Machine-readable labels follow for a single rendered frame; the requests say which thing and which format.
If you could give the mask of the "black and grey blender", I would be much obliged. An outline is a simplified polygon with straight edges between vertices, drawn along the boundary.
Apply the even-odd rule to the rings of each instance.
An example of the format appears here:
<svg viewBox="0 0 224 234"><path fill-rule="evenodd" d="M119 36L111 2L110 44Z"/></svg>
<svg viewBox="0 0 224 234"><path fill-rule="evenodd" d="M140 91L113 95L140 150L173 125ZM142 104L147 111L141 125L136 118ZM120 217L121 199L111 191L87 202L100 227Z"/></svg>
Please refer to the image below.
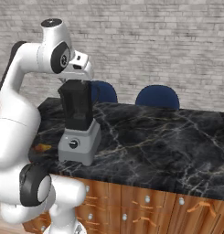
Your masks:
<svg viewBox="0 0 224 234"><path fill-rule="evenodd" d="M59 95L65 116L65 130L58 145L59 161L89 166L101 142L101 127L93 118L91 85L83 91L59 90ZM72 139L79 140L75 149L69 147Z"/></svg>

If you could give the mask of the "black blender lid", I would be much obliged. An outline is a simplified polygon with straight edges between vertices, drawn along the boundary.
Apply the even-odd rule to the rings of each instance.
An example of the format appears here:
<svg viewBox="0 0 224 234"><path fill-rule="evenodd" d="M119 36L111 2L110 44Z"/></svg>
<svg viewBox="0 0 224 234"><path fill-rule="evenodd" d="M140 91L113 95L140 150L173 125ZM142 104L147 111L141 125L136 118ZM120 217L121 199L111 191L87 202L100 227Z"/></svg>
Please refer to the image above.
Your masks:
<svg viewBox="0 0 224 234"><path fill-rule="evenodd" d="M67 80L60 88L61 91L83 91L89 88L91 83L87 80Z"/></svg>

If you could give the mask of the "blue chair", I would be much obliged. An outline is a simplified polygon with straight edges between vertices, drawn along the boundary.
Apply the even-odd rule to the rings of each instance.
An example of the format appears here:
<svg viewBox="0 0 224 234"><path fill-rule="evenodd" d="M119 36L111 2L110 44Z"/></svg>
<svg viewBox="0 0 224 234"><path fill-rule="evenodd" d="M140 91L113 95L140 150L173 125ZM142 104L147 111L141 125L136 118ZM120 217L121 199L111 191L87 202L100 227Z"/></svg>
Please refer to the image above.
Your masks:
<svg viewBox="0 0 224 234"><path fill-rule="evenodd" d="M144 87L137 95L136 105L151 107L172 108L178 110L180 103L176 92L164 85L149 85Z"/></svg>
<svg viewBox="0 0 224 234"><path fill-rule="evenodd" d="M117 94L114 87L105 81L94 80L91 83L91 101L96 102L117 102Z"/></svg>

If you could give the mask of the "orange pear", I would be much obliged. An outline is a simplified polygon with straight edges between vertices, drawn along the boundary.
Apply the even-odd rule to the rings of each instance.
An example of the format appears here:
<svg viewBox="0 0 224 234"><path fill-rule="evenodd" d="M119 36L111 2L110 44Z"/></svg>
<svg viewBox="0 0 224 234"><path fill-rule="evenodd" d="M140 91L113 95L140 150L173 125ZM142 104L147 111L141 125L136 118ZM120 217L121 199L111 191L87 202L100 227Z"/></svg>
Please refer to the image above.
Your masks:
<svg viewBox="0 0 224 234"><path fill-rule="evenodd" d="M51 145L48 144L37 144L33 147L33 149L38 153L44 153L47 150L51 149Z"/></svg>

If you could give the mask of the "wooden cupboard door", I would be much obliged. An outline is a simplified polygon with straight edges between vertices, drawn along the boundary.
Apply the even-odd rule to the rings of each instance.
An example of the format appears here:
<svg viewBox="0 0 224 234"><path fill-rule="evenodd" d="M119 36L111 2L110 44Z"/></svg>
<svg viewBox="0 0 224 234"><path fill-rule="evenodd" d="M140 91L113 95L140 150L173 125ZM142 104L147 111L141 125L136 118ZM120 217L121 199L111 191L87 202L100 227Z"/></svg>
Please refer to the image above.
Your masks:
<svg viewBox="0 0 224 234"><path fill-rule="evenodd" d="M121 190L121 229L120 234L166 234L172 215L176 194L133 186L122 186ZM144 197L150 197L150 203ZM123 221L123 214L128 218ZM150 218L157 226L148 221L133 223L139 217Z"/></svg>
<svg viewBox="0 0 224 234"><path fill-rule="evenodd" d="M90 187L84 202L75 208L76 217L88 234L120 234L121 186L83 178L79 181Z"/></svg>
<svg viewBox="0 0 224 234"><path fill-rule="evenodd" d="M183 206L179 205L180 197L185 200ZM214 206L217 213L215 218L211 216L208 207L187 213L200 201ZM224 201L177 194L166 234L224 234Z"/></svg>

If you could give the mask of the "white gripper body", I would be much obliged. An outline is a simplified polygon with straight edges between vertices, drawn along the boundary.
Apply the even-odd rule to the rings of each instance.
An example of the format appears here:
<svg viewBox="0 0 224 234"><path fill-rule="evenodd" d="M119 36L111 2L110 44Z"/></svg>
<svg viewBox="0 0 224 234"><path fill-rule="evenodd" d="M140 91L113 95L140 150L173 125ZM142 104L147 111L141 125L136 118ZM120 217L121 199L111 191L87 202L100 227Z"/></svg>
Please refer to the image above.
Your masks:
<svg viewBox="0 0 224 234"><path fill-rule="evenodd" d="M92 80L93 68L90 62L86 64L84 69L74 69L72 64L69 64L59 76L62 79L68 80Z"/></svg>

